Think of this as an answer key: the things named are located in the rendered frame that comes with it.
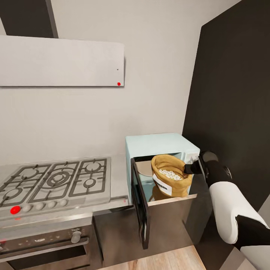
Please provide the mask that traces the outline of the microwave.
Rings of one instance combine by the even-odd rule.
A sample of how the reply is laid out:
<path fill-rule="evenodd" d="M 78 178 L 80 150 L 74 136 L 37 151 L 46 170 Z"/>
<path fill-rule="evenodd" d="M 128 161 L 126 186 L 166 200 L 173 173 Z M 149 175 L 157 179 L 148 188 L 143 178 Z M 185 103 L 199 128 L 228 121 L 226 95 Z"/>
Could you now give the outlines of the microwave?
<path fill-rule="evenodd" d="M 191 155 L 199 155 L 200 148 L 176 133 L 126 136 L 126 162 L 138 220 L 138 234 L 143 250 L 148 249 L 150 209 L 142 184 L 154 182 L 151 160 L 160 154 L 169 154 L 192 164 Z"/>

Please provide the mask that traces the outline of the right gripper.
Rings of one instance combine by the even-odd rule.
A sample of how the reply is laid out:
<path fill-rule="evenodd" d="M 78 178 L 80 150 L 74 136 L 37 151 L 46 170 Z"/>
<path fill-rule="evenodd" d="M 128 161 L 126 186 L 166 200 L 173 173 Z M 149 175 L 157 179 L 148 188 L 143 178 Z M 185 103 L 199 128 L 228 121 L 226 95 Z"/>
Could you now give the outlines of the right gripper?
<path fill-rule="evenodd" d="M 195 167 L 195 163 L 193 164 L 185 164 L 184 165 L 184 172 L 186 174 L 202 174 L 201 171 L 199 171 L 196 167 Z"/>

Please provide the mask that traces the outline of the popcorn bag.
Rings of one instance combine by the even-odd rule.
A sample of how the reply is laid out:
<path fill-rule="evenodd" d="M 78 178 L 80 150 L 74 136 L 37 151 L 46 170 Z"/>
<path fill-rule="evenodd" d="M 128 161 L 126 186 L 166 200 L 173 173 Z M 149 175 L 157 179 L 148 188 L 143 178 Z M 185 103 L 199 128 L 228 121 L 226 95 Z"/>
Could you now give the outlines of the popcorn bag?
<path fill-rule="evenodd" d="M 179 198 L 188 196 L 187 190 L 192 184 L 193 174 L 186 174 L 184 165 L 182 160 L 169 154 L 158 154 L 152 158 L 154 183 L 164 195 Z M 163 171 L 172 172 L 180 179 L 170 178 Z"/>

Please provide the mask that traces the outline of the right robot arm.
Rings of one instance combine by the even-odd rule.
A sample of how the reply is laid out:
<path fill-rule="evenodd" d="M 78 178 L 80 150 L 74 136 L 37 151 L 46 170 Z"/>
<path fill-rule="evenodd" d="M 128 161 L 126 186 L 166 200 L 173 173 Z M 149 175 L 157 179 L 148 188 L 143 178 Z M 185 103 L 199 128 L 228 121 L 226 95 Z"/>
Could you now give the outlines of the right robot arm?
<path fill-rule="evenodd" d="M 203 174 L 222 240 L 235 246 L 257 270 L 270 270 L 270 228 L 241 193 L 227 166 L 221 166 L 211 150 L 191 155 L 190 160 L 184 172 Z"/>

